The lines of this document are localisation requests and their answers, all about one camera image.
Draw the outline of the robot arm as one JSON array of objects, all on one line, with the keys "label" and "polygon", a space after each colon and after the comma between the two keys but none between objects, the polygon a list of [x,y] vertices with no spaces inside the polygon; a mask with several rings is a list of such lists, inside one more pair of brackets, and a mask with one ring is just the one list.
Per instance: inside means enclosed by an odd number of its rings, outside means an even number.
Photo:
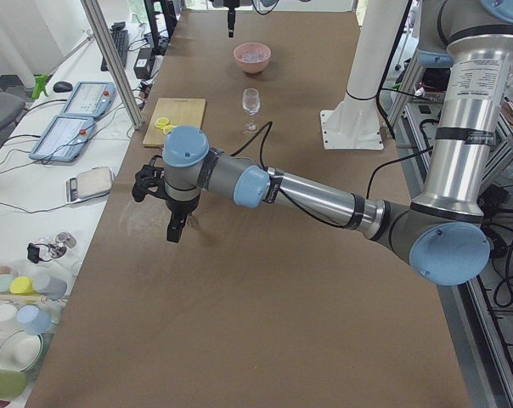
[{"label": "robot arm", "polygon": [[331,227],[358,230],[438,285],[479,275],[490,246],[477,198],[513,64],[513,1],[426,1],[421,28],[420,44],[453,62],[424,189],[408,206],[242,162],[211,148],[198,128],[181,126],[166,135],[162,154],[166,238],[180,239],[208,190],[249,208],[279,201]]}]

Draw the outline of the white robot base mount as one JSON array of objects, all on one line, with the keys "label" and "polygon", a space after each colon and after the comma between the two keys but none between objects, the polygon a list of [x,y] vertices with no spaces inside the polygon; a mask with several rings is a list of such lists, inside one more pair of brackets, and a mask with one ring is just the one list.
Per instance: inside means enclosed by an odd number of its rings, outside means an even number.
[{"label": "white robot base mount", "polygon": [[383,149],[377,94],[407,10],[407,1],[368,2],[344,99],[334,110],[321,112],[326,150]]}]

